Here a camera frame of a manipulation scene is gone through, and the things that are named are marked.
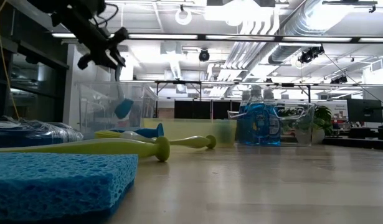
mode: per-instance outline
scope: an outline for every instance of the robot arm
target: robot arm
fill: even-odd
[[[125,66],[125,60],[121,57],[117,46],[128,37],[127,30],[122,27],[110,37],[105,27],[90,22],[90,19],[105,10],[104,0],[28,1],[42,12],[50,14],[53,26],[63,24],[90,50],[89,54],[80,58],[78,62],[80,69],[85,69],[90,61],[113,69]]]

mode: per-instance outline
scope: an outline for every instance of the dish soap bottle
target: dish soap bottle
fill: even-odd
[[[269,115],[269,135],[267,143],[269,145],[280,145],[281,132],[280,132],[280,119],[278,118],[277,104],[274,102],[273,89],[269,86],[263,90],[263,101],[265,102],[265,109]]]
[[[262,98],[262,88],[252,85],[251,97],[247,104],[247,114],[244,119],[245,144],[267,145],[269,135],[269,114],[265,110]]]
[[[244,114],[248,110],[248,102],[250,98],[250,91],[249,90],[244,90],[242,92],[242,101],[240,104],[240,109],[239,109],[239,114]],[[237,119],[237,129],[235,131],[235,140],[238,141],[239,143],[244,143],[245,142],[245,126],[244,126],[244,115],[240,115]]]

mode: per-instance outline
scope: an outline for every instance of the desk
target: desk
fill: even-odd
[[[323,144],[383,150],[383,140],[378,139],[324,138]]]
[[[173,147],[139,162],[108,223],[383,223],[383,151]]]

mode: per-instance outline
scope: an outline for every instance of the sponge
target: sponge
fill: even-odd
[[[0,222],[107,217],[133,185],[137,158],[0,153]]]

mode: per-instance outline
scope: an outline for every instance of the bottle cap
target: bottle cap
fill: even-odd
[[[273,90],[270,87],[263,90],[263,99],[274,100]]]
[[[258,85],[252,85],[251,87],[251,96],[261,96],[262,95],[262,88]]]
[[[250,97],[251,97],[251,94],[250,94],[249,90],[244,90],[242,92],[242,100],[243,101],[244,100],[249,100]]]

